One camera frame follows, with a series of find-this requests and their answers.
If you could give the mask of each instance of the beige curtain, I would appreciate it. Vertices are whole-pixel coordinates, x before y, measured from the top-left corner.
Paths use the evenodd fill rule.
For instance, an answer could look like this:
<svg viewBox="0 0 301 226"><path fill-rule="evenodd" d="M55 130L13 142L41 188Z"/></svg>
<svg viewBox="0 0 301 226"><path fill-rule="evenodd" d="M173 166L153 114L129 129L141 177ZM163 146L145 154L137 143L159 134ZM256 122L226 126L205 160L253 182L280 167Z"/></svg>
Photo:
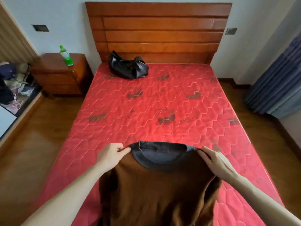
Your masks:
<svg viewBox="0 0 301 226"><path fill-rule="evenodd" d="M0 61L30 63L38 57L0 1Z"/></svg>

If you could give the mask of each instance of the bed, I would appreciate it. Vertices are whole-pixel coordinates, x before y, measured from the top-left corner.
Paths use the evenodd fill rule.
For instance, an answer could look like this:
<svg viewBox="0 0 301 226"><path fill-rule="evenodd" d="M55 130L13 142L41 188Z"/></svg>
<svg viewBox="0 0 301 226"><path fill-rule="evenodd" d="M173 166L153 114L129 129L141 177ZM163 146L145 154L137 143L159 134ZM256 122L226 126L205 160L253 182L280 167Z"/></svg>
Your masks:
<svg viewBox="0 0 301 226"><path fill-rule="evenodd" d="M108 143L128 145L139 140L205 145L221 151L241 175L282 204L208 65L231 4L87 2L86 7L104 63L52 167L39 204L95 163ZM131 81L111 74L105 62L112 50L125 58L139 54L149 63L149 75ZM96 183L73 225L89 226L100 216ZM214 209L214 225L264 224L224 182Z"/></svg>

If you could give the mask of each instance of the hand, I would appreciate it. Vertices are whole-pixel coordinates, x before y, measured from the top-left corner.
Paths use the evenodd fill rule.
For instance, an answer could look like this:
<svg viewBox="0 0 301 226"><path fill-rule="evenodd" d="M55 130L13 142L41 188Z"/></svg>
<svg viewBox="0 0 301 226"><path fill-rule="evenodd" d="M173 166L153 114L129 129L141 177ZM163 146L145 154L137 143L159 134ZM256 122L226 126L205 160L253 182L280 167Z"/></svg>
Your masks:
<svg viewBox="0 0 301 226"><path fill-rule="evenodd" d="M122 143L111 143L104 147L97 156L97 163L107 172L115 167L131 148L123 149Z"/></svg>
<svg viewBox="0 0 301 226"><path fill-rule="evenodd" d="M221 152L215 152L203 146L201 150L198 150L198 154L205 161L212 173L225 182L231 183L240 176Z"/></svg>

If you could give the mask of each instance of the forearm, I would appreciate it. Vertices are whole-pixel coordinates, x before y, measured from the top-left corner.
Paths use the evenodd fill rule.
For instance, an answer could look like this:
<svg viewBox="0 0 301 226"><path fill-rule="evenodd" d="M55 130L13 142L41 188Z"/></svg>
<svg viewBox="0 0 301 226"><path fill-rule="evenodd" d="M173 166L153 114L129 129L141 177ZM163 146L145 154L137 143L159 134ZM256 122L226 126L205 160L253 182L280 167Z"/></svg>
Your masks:
<svg viewBox="0 0 301 226"><path fill-rule="evenodd" d="M23 226L71 225L92 187L105 171L100 165L91 166L69 186L42 205Z"/></svg>
<svg viewBox="0 0 301 226"><path fill-rule="evenodd" d="M230 184L243 196L267 226L301 226L301 221L297 217L252 185L245 177L238 176Z"/></svg>

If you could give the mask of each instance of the person's left hand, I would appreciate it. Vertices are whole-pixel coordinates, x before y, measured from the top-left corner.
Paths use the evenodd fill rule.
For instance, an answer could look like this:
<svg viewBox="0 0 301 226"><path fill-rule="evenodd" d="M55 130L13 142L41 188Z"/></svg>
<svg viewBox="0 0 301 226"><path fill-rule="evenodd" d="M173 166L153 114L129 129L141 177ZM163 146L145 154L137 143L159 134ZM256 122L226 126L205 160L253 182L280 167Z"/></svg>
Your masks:
<svg viewBox="0 0 301 226"><path fill-rule="evenodd" d="M123 149L122 143L111 143L104 147L97 156L97 163L107 172L115 167L118 162L131 151L131 148Z"/></svg>

